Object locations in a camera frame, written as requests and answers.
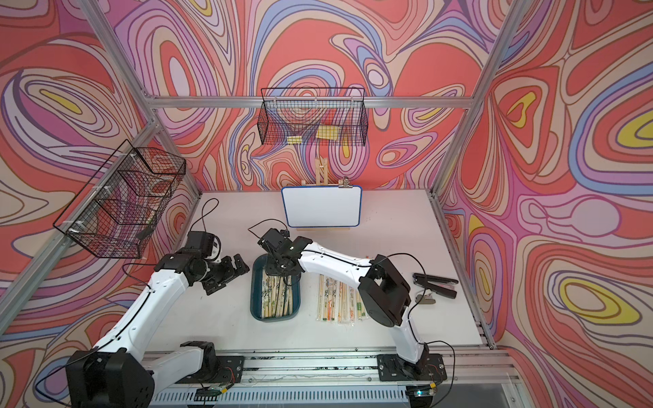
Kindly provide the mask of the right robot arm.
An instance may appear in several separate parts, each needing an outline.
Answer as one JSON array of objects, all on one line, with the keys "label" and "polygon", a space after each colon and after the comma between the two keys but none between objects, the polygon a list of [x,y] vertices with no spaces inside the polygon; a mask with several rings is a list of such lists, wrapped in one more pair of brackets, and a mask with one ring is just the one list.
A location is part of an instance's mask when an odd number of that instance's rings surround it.
[{"label": "right robot arm", "polygon": [[283,278],[315,273],[357,290],[367,314],[391,330],[396,359],[404,376],[421,376],[430,355],[411,323],[411,288],[389,256],[357,258],[335,252],[303,236],[269,229],[258,239],[267,253],[265,271]]}]

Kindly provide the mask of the green label chopstick pack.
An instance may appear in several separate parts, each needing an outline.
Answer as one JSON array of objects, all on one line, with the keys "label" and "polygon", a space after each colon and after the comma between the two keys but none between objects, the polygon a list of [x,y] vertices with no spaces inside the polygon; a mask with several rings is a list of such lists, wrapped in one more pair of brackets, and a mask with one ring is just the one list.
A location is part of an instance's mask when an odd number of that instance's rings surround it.
[{"label": "green label chopstick pack", "polygon": [[350,323],[353,324],[356,322],[356,318],[357,318],[356,294],[355,294],[355,289],[353,289],[353,287],[349,288],[348,305],[349,305],[348,310],[350,316]]}]

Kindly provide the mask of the teal storage box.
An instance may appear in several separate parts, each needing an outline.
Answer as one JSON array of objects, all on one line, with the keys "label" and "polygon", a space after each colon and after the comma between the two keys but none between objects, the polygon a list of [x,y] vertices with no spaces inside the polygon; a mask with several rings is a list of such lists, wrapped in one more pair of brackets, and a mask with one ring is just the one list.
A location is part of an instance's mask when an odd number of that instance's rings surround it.
[{"label": "teal storage box", "polygon": [[253,264],[250,314],[263,322],[290,320],[301,306],[299,277],[268,275],[266,265],[266,255],[259,256]]}]

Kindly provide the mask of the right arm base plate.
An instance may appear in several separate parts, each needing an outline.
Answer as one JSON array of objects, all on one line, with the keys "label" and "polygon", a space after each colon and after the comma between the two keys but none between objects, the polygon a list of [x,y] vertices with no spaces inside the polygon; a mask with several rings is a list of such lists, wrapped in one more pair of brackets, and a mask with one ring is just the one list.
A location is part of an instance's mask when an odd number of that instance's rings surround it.
[{"label": "right arm base plate", "polygon": [[398,355],[377,355],[381,382],[429,381],[441,384],[448,379],[441,354],[429,354],[419,365],[413,365]]}]

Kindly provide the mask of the green bamboo chopstick pack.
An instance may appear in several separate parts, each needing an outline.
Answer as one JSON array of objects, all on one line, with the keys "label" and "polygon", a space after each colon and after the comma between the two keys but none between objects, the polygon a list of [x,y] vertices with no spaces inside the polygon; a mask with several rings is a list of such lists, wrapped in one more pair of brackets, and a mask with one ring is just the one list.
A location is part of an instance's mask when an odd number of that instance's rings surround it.
[{"label": "green bamboo chopstick pack", "polygon": [[334,321],[336,316],[336,303],[338,295],[338,283],[328,278],[328,320]]}]

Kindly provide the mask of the red green chopstick pack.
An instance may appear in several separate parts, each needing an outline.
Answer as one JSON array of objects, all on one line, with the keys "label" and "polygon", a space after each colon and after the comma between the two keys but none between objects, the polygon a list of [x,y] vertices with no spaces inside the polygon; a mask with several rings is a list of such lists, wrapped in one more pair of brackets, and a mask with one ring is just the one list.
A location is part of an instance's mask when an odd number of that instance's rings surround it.
[{"label": "red green chopstick pack", "polygon": [[342,324],[342,306],[343,306],[343,289],[344,289],[344,283],[339,282],[338,283],[338,295],[337,295],[337,301],[338,301],[338,323]]}]

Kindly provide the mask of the panda print chopstick pack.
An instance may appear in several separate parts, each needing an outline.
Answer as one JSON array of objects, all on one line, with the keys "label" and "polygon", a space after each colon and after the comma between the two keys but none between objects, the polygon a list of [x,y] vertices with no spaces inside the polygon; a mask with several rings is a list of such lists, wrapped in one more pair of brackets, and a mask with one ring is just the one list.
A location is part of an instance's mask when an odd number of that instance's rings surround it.
[{"label": "panda print chopstick pack", "polygon": [[362,301],[359,292],[355,291],[355,320],[360,321],[362,318]]}]

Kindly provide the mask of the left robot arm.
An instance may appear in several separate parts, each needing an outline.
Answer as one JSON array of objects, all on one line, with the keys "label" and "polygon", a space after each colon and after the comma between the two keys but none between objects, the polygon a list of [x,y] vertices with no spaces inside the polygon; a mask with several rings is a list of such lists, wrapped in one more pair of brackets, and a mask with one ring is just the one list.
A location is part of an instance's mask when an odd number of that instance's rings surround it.
[{"label": "left robot arm", "polygon": [[144,365],[146,349],[168,312],[186,290],[198,283],[207,295],[248,273],[241,255],[221,256],[216,235],[193,231],[185,246],[165,255],[149,282],[114,328],[88,352],[76,352],[66,364],[71,406],[147,407],[164,389],[185,378],[200,384],[236,383],[214,344],[182,343],[168,355]]}]

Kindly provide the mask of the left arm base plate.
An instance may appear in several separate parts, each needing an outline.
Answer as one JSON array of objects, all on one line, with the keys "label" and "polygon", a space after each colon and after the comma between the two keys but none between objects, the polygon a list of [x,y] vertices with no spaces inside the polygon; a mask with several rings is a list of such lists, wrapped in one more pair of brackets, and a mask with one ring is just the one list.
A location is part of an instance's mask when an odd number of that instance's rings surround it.
[{"label": "left arm base plate", "polygon": [[241,355],[219,355],[214,363],[203,365],[199,372],[183,377],[177,384],[239,384],[244,361]]}]

